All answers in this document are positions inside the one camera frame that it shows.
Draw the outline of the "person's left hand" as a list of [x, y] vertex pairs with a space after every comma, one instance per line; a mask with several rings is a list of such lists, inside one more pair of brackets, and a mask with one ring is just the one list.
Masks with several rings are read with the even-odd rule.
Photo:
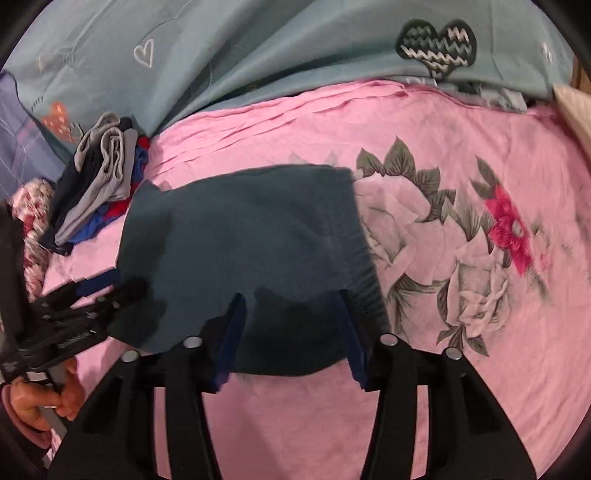
[[63, 367], [66, 377], [60, 393], [48, 386], [22, 380], [11, 385], [11, 407], [19, 420], [36, 431], [47, 432], [51, 429], [50, 423], [41, 413], [41, 407], [52, 407], [59, 417], [73, 421], [84, 403], [85, 392], [77, 376], [77, 359], [66, 360]]

